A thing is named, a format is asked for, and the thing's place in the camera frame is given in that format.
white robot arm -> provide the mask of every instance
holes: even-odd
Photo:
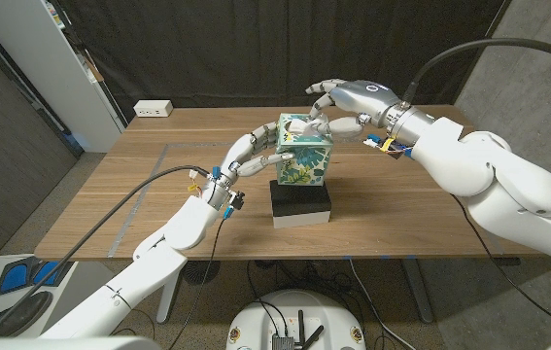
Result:
[[[220,167],[208,176],[201,197],[191,196],[183,207],[137,247],[134,262],[41,335],[73,338],[108,335],[141,300],[168,284],[175,285],[187,262],[180,252],[197,245],[226,204],[224,218],[243,205],[241,192],[231,186],[239,176],[252,176],[269,164],[293,154],[251,156],[275,146],[275,122],[242,136],[230,148]]]
[[[508,144],[494,133],[476,131],[459,140],[463,126],[447,118],[435,118],[401,103],[387,87],[355,81],[328,80],[306,92],[325,92],[310,112],[334,104],[358,113],[354,123],[386,127],[388,136],[411,147],[419,161],[446,192],[464,197],[471,217],[481,227],[551,256],[551,173],[511,153]]]

power outlet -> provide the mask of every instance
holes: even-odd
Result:
[[[133,109],[138,117],[168,117],[174,107],[170,100],[139,100]]]

wooden table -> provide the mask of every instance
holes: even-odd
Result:
[[[453,106],[422,106],[427,113],[471,123]],[[229,146],[280,113],[307,113],[309,107],[176,109],[169,118],[136,118],[104,157],[79,193],[38,245],[40,259],[61,258],[105,213],[152,173],[176,165],[210,169]],[[334,107],[331,119],[346,116]],[[373,126],[366,133],[384,135]],[[327,174],[332,201],[328,224],[274,229],[269,180],[275,167],[233,187],[246,194],[245,206],[224,224],[216,260],[482,257],[484,251],[453,198],[416,161],[393,159],[361,142],[336,143]],[[162,226],[186,201],[187,172],[167,175],[135,195],[74,256],[75,260],[131,259],[144,238]],[[195,248],[192,260],[210,256],[217,225]],[[532,249],[486,232],[494,253],[538,255]]]

floral tissue box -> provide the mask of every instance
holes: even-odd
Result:
[[[282,113],[279,117],[276,152],[292,152],[295,156],[277,164],[277,183],[322,186],[333,147],[331,135],[305,136],[289,133],[288,126],[293,119],[308,122],[309,115]]]

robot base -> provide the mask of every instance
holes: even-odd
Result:
[[[286,318],[288,336],[299,342],[299,310],[303,311],[304,338],[309,339],[319,326],[324,329],[309,350],[365,350],[360,323],[355,316],[334,300],[305,290],[273,292],[261,298],[275,305]],[[279,335],[284,337],[284,320],[272,306],[264,305],[273,317]],[[247,305],[229,328],[226,350],[271,350],[275,328],[259,302]]]

